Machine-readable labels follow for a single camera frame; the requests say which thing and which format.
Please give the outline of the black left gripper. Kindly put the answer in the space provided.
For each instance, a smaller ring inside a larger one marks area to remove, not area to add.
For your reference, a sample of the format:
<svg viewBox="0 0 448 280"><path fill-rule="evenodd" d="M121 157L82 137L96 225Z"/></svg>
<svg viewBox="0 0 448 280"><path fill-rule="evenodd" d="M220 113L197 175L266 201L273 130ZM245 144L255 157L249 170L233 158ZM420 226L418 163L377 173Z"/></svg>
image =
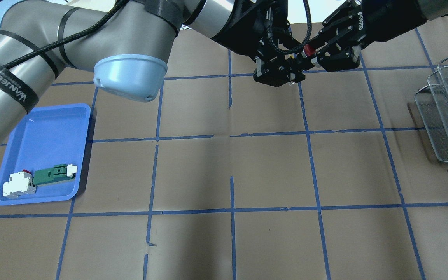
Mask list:
<svg viewBox="0 0 448 280"><path fill-rule="evenodd" d="M273 39L276 45L283 45L287 49L300 44L294 39L290 23L273 26ZM284 84L297 84L305 80L303 70L296 64L292 54L284 55L274 50L263 35L258 43L258 50L254 56L256 69L254 70L254 81L265 85L280 87Z"/></svg>

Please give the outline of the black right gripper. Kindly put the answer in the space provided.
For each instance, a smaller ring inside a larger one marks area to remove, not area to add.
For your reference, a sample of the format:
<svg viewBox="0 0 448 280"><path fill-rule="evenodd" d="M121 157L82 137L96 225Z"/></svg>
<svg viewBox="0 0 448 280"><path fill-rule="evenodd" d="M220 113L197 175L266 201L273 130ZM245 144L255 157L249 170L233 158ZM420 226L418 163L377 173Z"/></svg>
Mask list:
<svg viewBox="0 0 448 280"><path fill-rule="evenodd" d="M346 0L322 23L318 34L324 45L317 62L327 72L356 69L361 65L366 37L361 0Z"/></svg>

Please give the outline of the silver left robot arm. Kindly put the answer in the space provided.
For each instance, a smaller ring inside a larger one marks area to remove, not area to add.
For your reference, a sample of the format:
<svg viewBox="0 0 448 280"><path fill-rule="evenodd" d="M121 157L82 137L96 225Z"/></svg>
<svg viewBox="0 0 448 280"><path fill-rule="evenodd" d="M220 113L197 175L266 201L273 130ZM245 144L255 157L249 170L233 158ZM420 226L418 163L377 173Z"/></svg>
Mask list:
<svg viewBox="0 0 448 280"><path fill-rule="evenodd" d="M174 40L189 26L254 58L259 42L274 54L302 51L312 33L289 42L284 0L117 0L101 12L46 0L0 2L0 144L66 67L94 73L103 90L139 102L155 99Z"/></svg>

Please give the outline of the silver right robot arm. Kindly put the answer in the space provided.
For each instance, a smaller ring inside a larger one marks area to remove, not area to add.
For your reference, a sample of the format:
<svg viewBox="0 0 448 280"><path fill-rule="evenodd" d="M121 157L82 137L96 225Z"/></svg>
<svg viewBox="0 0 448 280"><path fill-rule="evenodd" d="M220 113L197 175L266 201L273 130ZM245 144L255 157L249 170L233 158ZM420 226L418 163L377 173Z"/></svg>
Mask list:
<svg viewBox="0 0 448 280"><path fill-rule="evenodd" d="M322 29L297 55L302 70L356 69L361 52L448 15L448 0L347 0L322 23Z"/></svg>

